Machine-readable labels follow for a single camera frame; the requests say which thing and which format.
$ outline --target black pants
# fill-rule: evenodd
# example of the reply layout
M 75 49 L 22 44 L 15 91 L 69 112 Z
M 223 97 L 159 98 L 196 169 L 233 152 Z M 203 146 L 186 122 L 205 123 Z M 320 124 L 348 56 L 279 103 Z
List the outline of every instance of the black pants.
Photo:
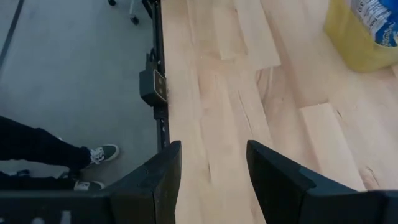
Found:
M 90 164 L 87 148 L 75 147 L 40 128 L 0 116 L 0 160 L 25 159 L 80 170 Z M 71 190 L 72 179 L 10 176 L 0 172 L 0 190 Z

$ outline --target black and white sneaker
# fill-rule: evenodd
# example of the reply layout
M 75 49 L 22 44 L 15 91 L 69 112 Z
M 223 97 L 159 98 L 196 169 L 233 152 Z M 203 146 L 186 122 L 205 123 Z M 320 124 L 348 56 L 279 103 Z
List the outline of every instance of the black and white sneaker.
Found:
M 101 182 L 97 181 L 76 181 L 75 187 L 73 188 L 74 191 L 91 191 L 91 190 L 102 190 L 105 188 L 105 185 Z
M 99 165 L 102 162 L 111 161 L 120 154 L 120 149 L 114 144 L 108 144 L 96 149 L 90 149 L 91 164 Z

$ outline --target wooden table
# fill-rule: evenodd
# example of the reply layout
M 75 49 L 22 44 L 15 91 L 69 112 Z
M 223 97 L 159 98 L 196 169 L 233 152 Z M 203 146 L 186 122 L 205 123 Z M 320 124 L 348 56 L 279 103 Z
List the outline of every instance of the wooden table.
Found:
M 162 1 L 170 138 L 183 149 L 177 223 L 265 223 L 248 139 L 356 190 L 398 189 L 396 77 L 348 70 L 323 32 L 327 8 Z

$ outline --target yellow container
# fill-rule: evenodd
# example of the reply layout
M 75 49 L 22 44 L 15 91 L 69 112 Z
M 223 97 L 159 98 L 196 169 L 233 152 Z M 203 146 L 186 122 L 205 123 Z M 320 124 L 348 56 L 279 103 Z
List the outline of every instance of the yellow container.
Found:
M 324 29 L 347 66 L 356 72 L 373 72 L 398 62 L 398 47 L 375 43 L 345 0 L 330 0 Z

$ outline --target black cable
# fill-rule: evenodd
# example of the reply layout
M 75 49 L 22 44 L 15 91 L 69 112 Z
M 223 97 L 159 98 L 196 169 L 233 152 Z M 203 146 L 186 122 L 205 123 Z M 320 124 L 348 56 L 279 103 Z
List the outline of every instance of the black cable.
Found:
M 12 18 L 11 26 L 10 26 L 10 29 L 8 30 L 6 41 L 4 42 L 4 45 L 2 47 L 1 54 L 0 54 L 0 71 L 1 71 L 4 61 L 6 59 L 8 49 L 10 48 L 12 36 L 14 35 L 15 28 L 17 27 L 19 15 L 21 14 L 22 6 L 24 5 L 24 1 L 25 0 L 19 0 L 19 2 L 18 2 L 17 10 L 15 11 L 14 18 Z

